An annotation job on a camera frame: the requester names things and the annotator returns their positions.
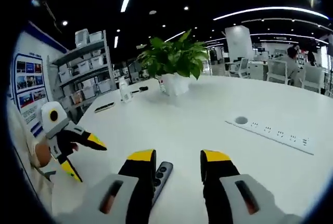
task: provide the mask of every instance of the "green leaves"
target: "green leaves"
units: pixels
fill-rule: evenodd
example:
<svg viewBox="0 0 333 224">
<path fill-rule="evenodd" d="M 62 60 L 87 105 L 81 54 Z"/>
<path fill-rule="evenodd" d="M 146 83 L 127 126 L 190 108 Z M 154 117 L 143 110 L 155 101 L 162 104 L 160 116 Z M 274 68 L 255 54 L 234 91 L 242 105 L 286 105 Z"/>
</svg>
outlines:
<svg viewBox="0 0 333 224">
<path fill-rule="evenodd" d="M 202 61 L 208 59 L 208 55 L 204 43 L 190 41 L 190 33 L 191 30 L 187 31 L 174 43 L 157 37 L 150 40 L 151 49 L 143 51 L 137 58 L 151 77 L 178 73 L 199 78 L 203 71 Z"/>
</svg>

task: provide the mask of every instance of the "wall poster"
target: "wall poster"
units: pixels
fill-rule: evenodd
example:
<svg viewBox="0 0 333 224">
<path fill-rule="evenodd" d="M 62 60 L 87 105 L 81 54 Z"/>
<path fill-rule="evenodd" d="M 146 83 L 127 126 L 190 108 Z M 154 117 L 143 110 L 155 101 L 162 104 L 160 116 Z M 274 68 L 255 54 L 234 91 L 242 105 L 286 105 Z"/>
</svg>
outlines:
<svg viewBox="0 0 333 224">
<path fill-rule="evenodd" d="M 12 76 L 15 104 L 36 137 L 43 130 L 37 110 L 48 102 L 42 57 L 31 52 L 28 55 L 17 54 Z"/>
</svg>

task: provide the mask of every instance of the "white flower pot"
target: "white flower pot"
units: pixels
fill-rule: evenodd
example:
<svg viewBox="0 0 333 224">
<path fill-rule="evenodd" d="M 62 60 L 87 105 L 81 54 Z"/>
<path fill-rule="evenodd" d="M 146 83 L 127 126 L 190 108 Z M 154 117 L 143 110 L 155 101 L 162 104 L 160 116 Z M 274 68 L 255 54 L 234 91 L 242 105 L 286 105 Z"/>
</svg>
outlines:
<svg viewBox="0 0 333 224">
<path fill-rule="evenodd" d="M 188 91 L 190 79 L 178 73 L 162 75 L 165 93 L 169 96 L 178 96 Z"/>
</svg>

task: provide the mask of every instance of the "potted plant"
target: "potted plant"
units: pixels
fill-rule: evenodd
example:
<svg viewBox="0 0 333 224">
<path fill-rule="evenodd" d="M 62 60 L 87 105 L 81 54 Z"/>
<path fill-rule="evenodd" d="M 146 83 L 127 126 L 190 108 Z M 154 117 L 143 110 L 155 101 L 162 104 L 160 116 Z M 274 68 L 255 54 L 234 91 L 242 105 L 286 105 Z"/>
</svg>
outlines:
<svg viewBox="0 0 333 224">
<path fill-rule="evenodd" d="M 142 67 L 163 83 L 169 96 L 187 92 L 189 77 L 198 79 L 203 70 L 202 61 L 208 59 L 204 43 L 192 43 L 188 39 L 190 33 L 191 30 L 173 43 L 152 38 L 150 48 L 138 56 Z"/>
</svg>

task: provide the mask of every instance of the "ceiling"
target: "ceiling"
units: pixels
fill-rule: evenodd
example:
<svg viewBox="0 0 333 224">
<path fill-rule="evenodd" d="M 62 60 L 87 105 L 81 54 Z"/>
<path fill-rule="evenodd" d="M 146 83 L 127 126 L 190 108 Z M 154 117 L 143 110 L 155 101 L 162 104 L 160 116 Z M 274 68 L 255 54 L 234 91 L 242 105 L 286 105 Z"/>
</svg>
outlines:
<svg viewBox="0 0 333 224">
<path fill-rule="evenodd" d="M 330 0 L 130 0 L 125 12 L 120 12 L 123 0 L 41 1 L 45 1 L 49 6 L 56 19 L 56 26 L 60 31 L 55 27 L 54 19 L 44 5 L 32 7 L 29 17 L 33 23 L 68 49 L 75 48 L 75 31 L 84 28 L 87 28 L 90 33 L 106 30 L 113 62 L 136 57 L 140 52 L 136 49 L 136 46 L 148 44 L 149 36 L 158 36 L 166 40 L 177 33 L 192 29 L 191 37 L 193 40 L 209 41 L 223 38 L 222 31 L 225 28 L 252 19 L 300 19 L 333 29 L 333 26 L 330 27 L 330 20 L 288 10 L 248 12 L 213 21 L 213 18 L 236 11 L 272 6 L 305 8 L 333 17 Z M 188 11 L 184 10 L 185 6 L 189 7 Z M 150 15 L 151 10 L 155 10 L 157 13 Z M 62 20 L 68 20 L 68 25 L 62 26 Z M 320 38 L 329 33 L 328 30 L 319 28 L 317 25 L 292 22 L 291 20 L 265 20 L 264 22 L 259 20 L 243 23 L 243 25 L 250 29 L 250 33 L 255 34 L 287 33 Z M 119 36 L 116 49 L 113 48 L 115 36 Z M 307 48 L 318 46 L 316 41 L 311 39 L 291 38 L 292 41 L 300 42 L 301 45 Z M 261 39 L 274 40 L 274 36 L 263 36 Z M 253 36 L 252 42 L 259 42 L 258 36 Z"/>
</svg>

